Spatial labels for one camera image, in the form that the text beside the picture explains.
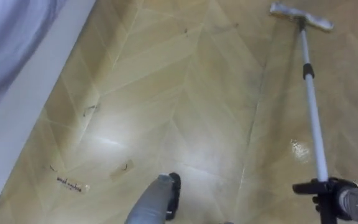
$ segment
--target debris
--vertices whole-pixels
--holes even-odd
[[[88,184],[84,184],[80,181],[69,179],[66,177],[57,177],[56,179],[59,183],[63,184],[64,187],[68,188],[69,190],[75,190],[79,193],[87,193],[90,189]]]
[[[99,107],[100,107],[100,103],[98,103],[97,105],[93,105],[93,106],[89,106],[89,107],[85,108],[83,117],[88,116],[89,114],[91,114],[91,112],[97,111],[97,109],[99,109]]]
[[[134,162],[132,161],[132,159],[129,159],[129,160],[125,161],[123,164],[121,164],[116,170],[114,170],[110,174],[110,178],[112,180],[114,180],[114,179],[126,174],[127,172],[131,171],[134,167],[135,167]]]
[[[55,170],[51,165],[49,165],[49,169],[51,169],[54,172],[57,172],[57,170]]]

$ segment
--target small paper scrap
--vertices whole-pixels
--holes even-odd
[[[90,186],[88,184],[84,184],[80,181],[66,178],[66,177],[57,177],[57,181],[61,184],[63,184],[64,187],[77,191],[79,193],[85,194],[90,190]]]

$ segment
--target metal pole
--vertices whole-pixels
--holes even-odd
[[[300,32],[300,35],[302,39],[303,60],[305,61],[305,64],[310,63],[308,41],[306,39],[306,31],[303,29]],[[309,112],[310,112],[310,121],[311,121],[311,132],[313,135],[313,142],[314,142],[314,154],[316,159],[317,179],[320,182],[325,182],[328,180],[328,170],[327,170],[326,156],[324,154],[324,142],[323,142],[323,136],[321,134],[320,120],[318,116],[318,108],[316,103],[316,94],[314,92],[313,76],[308,73],[305,76],[305,80],[306,80],[306,86],[308,91],[308,103],[309,103]]]

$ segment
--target gray bedsheet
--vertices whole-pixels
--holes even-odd
[[[65,1],[0,0],[0,100],[37,49]]]

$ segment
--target floor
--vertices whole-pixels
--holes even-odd
[[[311,61],[329,171],[358,182],[358,1],[283,2],[336,25],[308,30]],[[296,25],[270,3],[98,0],[0,223],[124,223],[171,171],[183,179],[172,223],[319,223],[291,191],[316,175]]]

